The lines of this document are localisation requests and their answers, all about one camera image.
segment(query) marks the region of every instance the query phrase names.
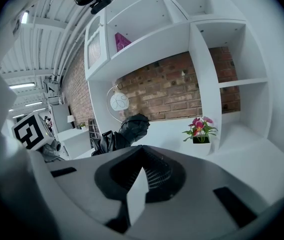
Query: ceiling light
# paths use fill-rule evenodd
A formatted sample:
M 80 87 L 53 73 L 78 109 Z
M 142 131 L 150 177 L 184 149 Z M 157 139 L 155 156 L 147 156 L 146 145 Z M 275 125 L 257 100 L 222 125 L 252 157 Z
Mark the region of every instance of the ceiling light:
M 33 105 L 38 105 L 38 104 L 42 104 L 43 102 L 36 102 L 36 103 L 32 103 L 32 104 L 27 104 L 27 105 L 25 105 L 26 107 L 28 107 L 28 106 L 33 106 Z
M 19 118 L 19 117 L 22 117 L 22 116 L 24 116 L 24 114 L 16 115 L 16 116 L 13 116 L 12 118 Z
M 41 108 L 41 109 L 37 109 L 37 110 L 33 110 L 33 112 L 35 111 L 40 111 L 40 110 L 45 110 L 46 108 Z
M 26 12 L 23 14 L 21 23 L 23 23 L 23 24 L 27 23 L 27 16 L 28 16 L 28 11 L 26 11 Z
M 17 88 L 34 87 L 34 86 L 35 86 L 35 83 L 33 83 L 33 82 L 28 82 L 28 83 L 10 85 L 10 88 L 11 88 L 11 89 L 17 89 Z

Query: red brick wall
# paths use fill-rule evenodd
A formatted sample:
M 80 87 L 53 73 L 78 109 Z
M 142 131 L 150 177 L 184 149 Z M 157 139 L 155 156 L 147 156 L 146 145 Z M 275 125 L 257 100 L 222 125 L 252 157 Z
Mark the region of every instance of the red brick wall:
M 74 115 L 75 125 L 85 122 L 94 117 L 87 81 L 84 72 L 84 45 L 79 49 L 77 56 L 68 69 L 62 83 L 60 93 L 64 93 L 66 103 L 69 105 L 71 114 Z
M 236 71 L 226 47 L 210 49 L 219 82 L 236 80 Z M 130 107 L 120 111 L 122 120 L 142 113 L 151 121 L 192 118 L 202 115 L 201 97 L 195 69 L 188 52 L 149 64 L 118 79 Z M 222 112 L 240 109 L 237 87 L 221 90 Z

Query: potted plant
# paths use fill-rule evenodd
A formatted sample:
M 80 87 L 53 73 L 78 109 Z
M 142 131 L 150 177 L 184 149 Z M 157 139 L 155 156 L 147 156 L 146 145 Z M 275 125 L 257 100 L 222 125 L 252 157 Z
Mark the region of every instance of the potted plant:
M 183 133 L 190 135 L 184 141 L 188 139 L 193 139 L 194 144 L 204 144 L 210 143 L 209 135 L 216 136 L 217 129 L 215 127 L 209 126 L 208 123 L 212 124 L 213 120 L 204 117 L 196 117 L 193 122 L 188 125 L 190 130 L 184 131 Z
M 80 123 L 80 127 L 81 127 L 81 129 L 82 129 L 83 131 L 86 130 L 86 126 L 85 126 L 85 123 L 84 123 L 84 122 Z

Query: white desk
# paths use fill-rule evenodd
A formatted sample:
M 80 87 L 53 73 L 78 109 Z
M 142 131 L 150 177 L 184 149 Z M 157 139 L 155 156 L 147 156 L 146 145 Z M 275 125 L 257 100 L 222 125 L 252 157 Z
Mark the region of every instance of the white desk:
M 74 159 L 92 149 L 88 130 L 69 129 L 57 135 L 70 159 Z

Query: pink box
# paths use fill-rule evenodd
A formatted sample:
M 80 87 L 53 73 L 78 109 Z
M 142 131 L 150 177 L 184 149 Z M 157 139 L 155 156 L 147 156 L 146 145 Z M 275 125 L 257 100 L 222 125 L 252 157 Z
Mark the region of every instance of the pink box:
M 120 33 L 115 34 L 115 41 L 118 52 L 132 43 L 129 39 L 125 38 Z

